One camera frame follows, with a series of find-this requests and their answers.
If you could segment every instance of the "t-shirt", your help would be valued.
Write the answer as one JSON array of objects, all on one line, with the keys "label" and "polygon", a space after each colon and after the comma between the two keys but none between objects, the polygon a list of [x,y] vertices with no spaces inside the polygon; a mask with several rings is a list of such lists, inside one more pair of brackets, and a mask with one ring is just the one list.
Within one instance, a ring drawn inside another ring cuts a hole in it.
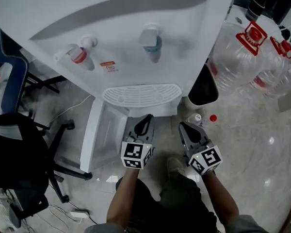
[{"label": "t-shirt", "polygon": [[[84,233],[124,233],[124,229],[117,224],[104,223],[88,227]],[[240,215],[226,227],[226,233],[267,233],[251,216]]]}]

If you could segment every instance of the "water bottle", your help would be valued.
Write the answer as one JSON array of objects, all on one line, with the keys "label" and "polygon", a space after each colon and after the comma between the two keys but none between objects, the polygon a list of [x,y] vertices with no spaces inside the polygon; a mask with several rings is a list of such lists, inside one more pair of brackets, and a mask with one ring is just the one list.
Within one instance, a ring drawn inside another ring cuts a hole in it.
[{"label": "water bottle", "polygon": [[271,98],[278,98],[286,95],[291,91],[291,61],[289,63],[288,71],[286,75],[280,80],[280,82],[269,91],[266,96]]},{"label": "water bottle", "polygon": [[291,45],[286,40],[279,43],[271,37],[270,40],[265,41],[263,44],[261,54],[263,55],[263,62],[261,64],[265,70],[260,72],[254,80],[249,83],[249,87],[266,96],[271,96],[273,89],[275,89],[281,81],[283,84],[286,82],[285,76],[291,80],[291,75],[288,73],[291,59]]},{"label": "water bottle", "polygon": [[262,57],[258,53],[266,38],[266,32],[255,22],[245,31],[238,25],[223,23],[209,61],[221,91],[234,91],[263,70]]}]

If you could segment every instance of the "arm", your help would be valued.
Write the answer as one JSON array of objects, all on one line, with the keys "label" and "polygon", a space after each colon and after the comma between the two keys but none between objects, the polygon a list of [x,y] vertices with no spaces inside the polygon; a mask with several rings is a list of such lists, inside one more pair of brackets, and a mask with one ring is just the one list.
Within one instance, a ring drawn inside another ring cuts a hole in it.
[{"label": "arm", "polygon": [[139,170],[128,168],[113,197],[107,213],[107,223],[127,227],[134,201]]},{"label": "arm", "polygon": [[214,172],[203,175],[202,179],[220,222],[226,226],[232,219],[239,216],[238,207],[234,199],[215,176]]}]

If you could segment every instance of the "blue chair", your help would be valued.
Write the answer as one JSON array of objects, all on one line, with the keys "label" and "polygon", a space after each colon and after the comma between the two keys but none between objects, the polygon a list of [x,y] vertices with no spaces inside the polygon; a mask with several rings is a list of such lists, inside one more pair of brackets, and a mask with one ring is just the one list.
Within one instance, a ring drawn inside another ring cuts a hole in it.
[{"label": "blue chair", "polygon": [[[29,63],[19,51],[20,49],[21,46],[0,29],[0,63],[9,63],[12,65],[12,71],[6,84],[1,102],[1,109],[4,114],[18,112],[25,83],[29,83],[31,85],[36,84],[28,80],[28,77],[35,80],[39,84],[39,86],[37,86],[38,88],[45,86],[48,89],[59,93],[59,90],[28,72]],[[39,125],[39,127],[49,129],[43,125]]]}]

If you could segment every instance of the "power strip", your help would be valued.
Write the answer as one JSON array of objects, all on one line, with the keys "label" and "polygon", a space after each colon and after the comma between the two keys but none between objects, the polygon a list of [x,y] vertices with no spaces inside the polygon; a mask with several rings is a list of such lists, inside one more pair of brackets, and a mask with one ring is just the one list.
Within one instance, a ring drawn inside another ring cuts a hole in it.
[{"label": "power strip", "polygon": [[89,218],[88,212],[84,210],[71,211],[70,215],[72,215],[73,217],[78,217],[78,218]]}]

